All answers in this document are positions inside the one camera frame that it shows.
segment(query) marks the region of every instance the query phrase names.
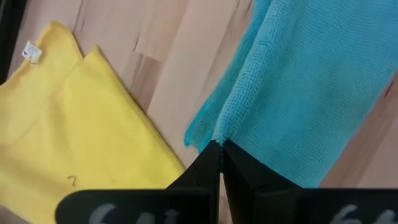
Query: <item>cloth fold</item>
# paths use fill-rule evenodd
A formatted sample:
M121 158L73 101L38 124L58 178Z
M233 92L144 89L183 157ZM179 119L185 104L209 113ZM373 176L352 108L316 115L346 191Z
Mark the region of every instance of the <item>cloth fold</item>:
M0 203L55 223L62 198L84 189L163 189L184 171L100 50L83 58L52 22L0 86Z
M397 70L397 10L394 0L256 0L185 144L231 139L317 187Z

